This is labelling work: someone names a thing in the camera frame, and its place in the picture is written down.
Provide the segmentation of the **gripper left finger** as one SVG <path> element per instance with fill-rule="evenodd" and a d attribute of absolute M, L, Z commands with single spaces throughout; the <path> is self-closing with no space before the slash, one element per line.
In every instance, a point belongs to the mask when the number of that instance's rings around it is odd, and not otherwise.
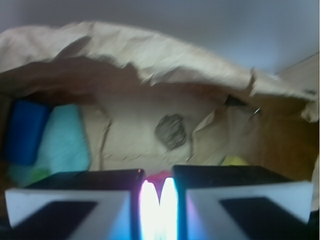
<path fill-rule="evenodd" d="M 5 191 L 6 240 L 138 240 L 142 169 L 59 172 Z"/>

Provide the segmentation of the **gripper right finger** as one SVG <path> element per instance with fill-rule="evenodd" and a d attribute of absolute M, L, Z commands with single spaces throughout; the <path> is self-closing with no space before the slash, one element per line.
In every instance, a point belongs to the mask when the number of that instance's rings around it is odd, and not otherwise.
<path fill-rule="evenodd" d="M 175 165 L 180 240 L 312 240 L 313 184 L 260 166 Z"/>

